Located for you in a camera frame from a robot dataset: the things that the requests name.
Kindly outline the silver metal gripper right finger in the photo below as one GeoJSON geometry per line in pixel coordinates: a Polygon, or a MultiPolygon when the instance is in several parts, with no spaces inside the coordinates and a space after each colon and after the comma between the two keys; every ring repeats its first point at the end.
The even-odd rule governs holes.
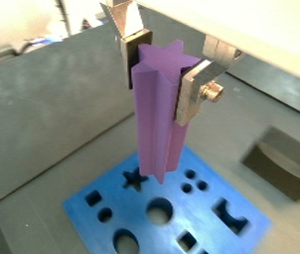
{"type": "Polygon", "coordinates": [[[175,108],[175,122],[185,126],[199,111],[205,100],[217,102],[223,94],[223,87],[217,78],[243,56],[241,50],[215,37],[206,35],[203,55],[182,74],[181,88],[175,108]]]}

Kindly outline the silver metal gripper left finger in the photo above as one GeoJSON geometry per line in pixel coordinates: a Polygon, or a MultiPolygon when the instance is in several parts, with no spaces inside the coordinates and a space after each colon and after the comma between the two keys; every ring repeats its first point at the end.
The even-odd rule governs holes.
{"type": "Polygon", "coordinates": [[[100,0],[100,7],[115,31],[126,74],[126,87],[131,89],[131,68],[139,63],[138,46],[151,44],[152,32],[143,26],[138,4],[134,0],[100,0]]]}

